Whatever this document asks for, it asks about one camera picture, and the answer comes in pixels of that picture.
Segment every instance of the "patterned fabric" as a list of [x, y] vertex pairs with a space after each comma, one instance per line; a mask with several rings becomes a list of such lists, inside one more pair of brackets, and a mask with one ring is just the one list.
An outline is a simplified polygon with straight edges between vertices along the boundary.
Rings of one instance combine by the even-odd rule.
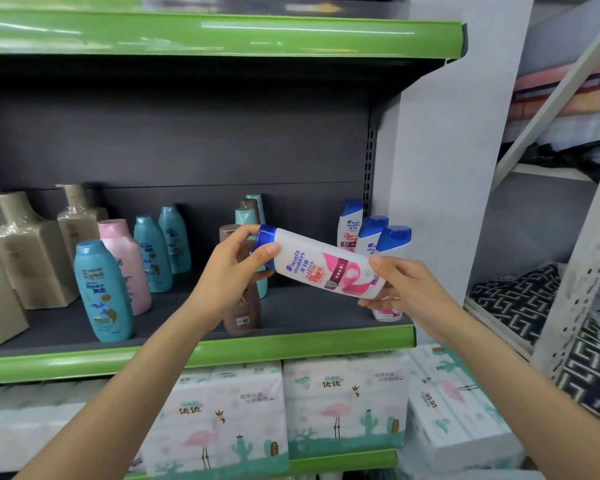
[[[558, 286], [559, 265], [549, 264], [517, 279], [479, 283], [469, 297], [520, 337], [535, 344]], [[600, 327], [591, 314], [574, 341], [557, 385], [600, 418]]]
[[478, 283], [469, 298], [535, 345], [559, 286], [558, 265], [551, 263], [518, 279]]

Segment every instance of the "person's right arm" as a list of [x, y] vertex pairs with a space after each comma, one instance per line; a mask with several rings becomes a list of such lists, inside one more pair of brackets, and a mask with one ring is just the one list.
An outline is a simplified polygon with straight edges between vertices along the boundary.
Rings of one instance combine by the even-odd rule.
[[467, 314], [423, 263], [378, 256], [369, 263], [390, 287], [360, 305], [401, 310], [451, 348], [547, 479], [600, 480], [600, 421]]

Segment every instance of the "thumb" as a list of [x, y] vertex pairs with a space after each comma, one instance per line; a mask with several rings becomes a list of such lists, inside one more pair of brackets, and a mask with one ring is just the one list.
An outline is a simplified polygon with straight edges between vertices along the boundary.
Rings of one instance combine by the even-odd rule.
[[251, 256], [238, 264], [240, 274], [247, 280], [251, 279], [252, 275], [259, 267], [275, 257], [280, 252], [280, 245], [275, 242], [270, 242], [256, 249]]
[[377, 274], [387, 280], [394, 288], [400, 288], [407, 277], [396, 268], [389, 259], [382, 256], [372, 255], [369, 257], [369, 266]]

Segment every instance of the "pink bottle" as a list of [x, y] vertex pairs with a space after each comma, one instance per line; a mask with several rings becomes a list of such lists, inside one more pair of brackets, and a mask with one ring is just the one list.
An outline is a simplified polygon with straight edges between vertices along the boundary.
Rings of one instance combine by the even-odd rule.
[[131, 297], [134, 316], [145, 313], [151, 308], [149, 282], [144, 273], [140, 245], [131, 237], [127, 221], [124, 219], [100, 221], [98, 231], [104, 246], [118, 261]]

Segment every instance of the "white metal rack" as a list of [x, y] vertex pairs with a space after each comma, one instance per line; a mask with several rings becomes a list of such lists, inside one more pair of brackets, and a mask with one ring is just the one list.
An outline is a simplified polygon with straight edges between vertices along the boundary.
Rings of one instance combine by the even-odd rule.
[[[498, 163], [492, 191], [512, 171], [524, 149], [549, 126], [599, 62], [600, 33]], [[600, 183], [535, 346], [520, 338], [471, 298], [465, 299], [464, 307], [549, 379], [556, 381], [584, 318], [591, 311], [591, 316], [600, 320]]]

